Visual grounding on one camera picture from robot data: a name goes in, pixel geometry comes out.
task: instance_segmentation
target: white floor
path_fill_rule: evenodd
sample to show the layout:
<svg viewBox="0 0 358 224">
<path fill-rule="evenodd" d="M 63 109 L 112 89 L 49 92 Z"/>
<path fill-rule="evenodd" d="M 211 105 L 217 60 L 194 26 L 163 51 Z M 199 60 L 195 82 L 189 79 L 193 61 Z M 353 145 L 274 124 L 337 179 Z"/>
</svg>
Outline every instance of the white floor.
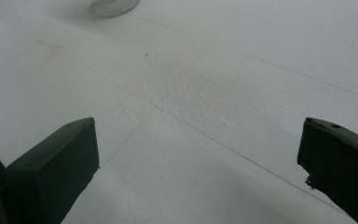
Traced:
<svg viewBox="0 0 358 224">
<path fill-rule="evenodd" d="M 358 1 L 0 0 L 0 159 L 94 117 L 63 223 L 355 223 L 296 164 L 305 117 L 358 133 Z"/>
</svg>

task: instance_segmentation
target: white surface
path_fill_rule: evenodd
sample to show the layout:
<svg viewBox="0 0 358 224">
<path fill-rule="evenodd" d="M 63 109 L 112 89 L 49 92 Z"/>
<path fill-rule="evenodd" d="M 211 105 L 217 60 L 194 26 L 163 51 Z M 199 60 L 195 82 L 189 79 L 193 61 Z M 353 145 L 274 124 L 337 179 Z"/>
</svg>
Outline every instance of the white surface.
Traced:
<svg viewBox="0 0 358 224">
<path fill-rule="evenodd" d="M 111 223 L 108 220 L 354 223 L 159 111 L 97 174 L 63 223 Z"/>
<path fill-rule="evenodd" d="M 358 133 L 358 2 L 91 2 L 0 0 L 2 162 L 96 119 L 66 223 L 353 223 L 296 154 L 305 117 Z"/>
</svg>

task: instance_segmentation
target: stain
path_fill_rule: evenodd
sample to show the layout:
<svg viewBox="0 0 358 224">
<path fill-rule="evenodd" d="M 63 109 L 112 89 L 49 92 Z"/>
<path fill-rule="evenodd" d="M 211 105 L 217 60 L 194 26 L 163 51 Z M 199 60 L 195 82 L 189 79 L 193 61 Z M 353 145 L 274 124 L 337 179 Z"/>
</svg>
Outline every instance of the stain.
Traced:
<svg viewBox="0 0 358 224">
<path fill-rule="evenodd" d="M 37 43 L 40 45 L 46 45 L 47 43 L 43 40 L 37 40 Z"/>
<path fill-rule="evenodd" d="M 341 37 L 337 37 L 337 40 L 339 40 L 339 41 L 342 42 L 343 44 L 346 44 L 347 46 L 354 47 L 354 43 L 352 43 L 352 42 L 349 41 L 349 40 L 343 39 L 343 38 L 341 38 Z"/>
<path fill-rule="evenodd" d="M 26 57 L 34 58 L 34 55 L 29 52 L 29 49 L 30 49 L 30 48 L 27 48 L 27 49 L 23 50 L 21 55 L 22 55 L 22 56 L 26 56 Z"/>
<path fill-rule="evenodd" d="M 52 45 L 50 48 L 50 53 L 48 54 L 48 57 L 46 58 L 46 61 L 49 61 L 52 58 L 57 57 L 57 55 L 60 53 L 62 47 L 58 45 Z"/>
<path fill-rule="evenodd" d="M 31 46 L 23 50 L 21 55 L 28 58 L 49 61 L 57 57 L 61 49 L 61 46 L 51 45 L 43 40 L 37 40 Z"/>
</svg>

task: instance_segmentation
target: circular object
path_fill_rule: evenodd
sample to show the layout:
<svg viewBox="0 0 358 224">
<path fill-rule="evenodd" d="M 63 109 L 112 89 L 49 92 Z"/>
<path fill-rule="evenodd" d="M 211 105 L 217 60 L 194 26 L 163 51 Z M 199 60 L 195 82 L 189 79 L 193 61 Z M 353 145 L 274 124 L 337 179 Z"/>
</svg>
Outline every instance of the circular object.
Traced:
<svg viewBox="0 0 358 224">
<path fill-rule="evenodd" d="M 89 7 L 91 15 L 101 18 L 114 18 L 135 8 L 140 0 L 98 0 Z"/>
</svg>

